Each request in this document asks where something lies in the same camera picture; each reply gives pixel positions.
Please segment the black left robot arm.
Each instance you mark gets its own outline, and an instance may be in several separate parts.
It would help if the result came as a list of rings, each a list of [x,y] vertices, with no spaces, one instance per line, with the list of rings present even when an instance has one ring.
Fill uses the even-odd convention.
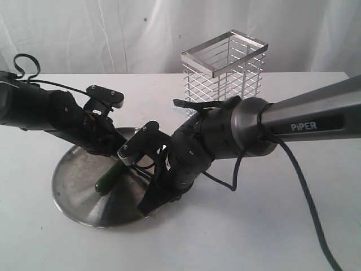
[[[41,130],[83,148],[93,155],[114,156],[126,142],[108,114],[121,108],[124,95],[98,85],[89,86],[81,107],[73,89],[45,90],[40,81],[18,79],[1,72],[1,125],[21,130]]]

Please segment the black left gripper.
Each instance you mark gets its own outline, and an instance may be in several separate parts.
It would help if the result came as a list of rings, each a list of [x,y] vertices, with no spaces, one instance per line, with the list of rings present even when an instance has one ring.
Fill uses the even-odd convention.
[[[115,155],[127,142],[112,124],[86,111],[61,128],[61,137],[93,155]]]

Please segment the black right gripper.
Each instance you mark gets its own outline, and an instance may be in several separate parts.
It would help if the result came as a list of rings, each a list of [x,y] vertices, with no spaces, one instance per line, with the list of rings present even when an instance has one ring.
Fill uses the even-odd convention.
[[[206,171],[214,161],[198,143],[172,142],[165,159],[162,175],[153,174],[137,206],[140,213],[147,217],[167,203],[178,201],[186,193],[201,172]]]

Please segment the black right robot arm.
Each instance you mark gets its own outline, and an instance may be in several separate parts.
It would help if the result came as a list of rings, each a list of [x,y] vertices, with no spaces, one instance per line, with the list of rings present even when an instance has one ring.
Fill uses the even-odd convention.
[[[155,176],[138,205],[144,215],[179,199],[215,160],[266,156],[281,141],[360,137],[359,76],[276,103],[237,96],[173,103],[194,114],[155,161]]]

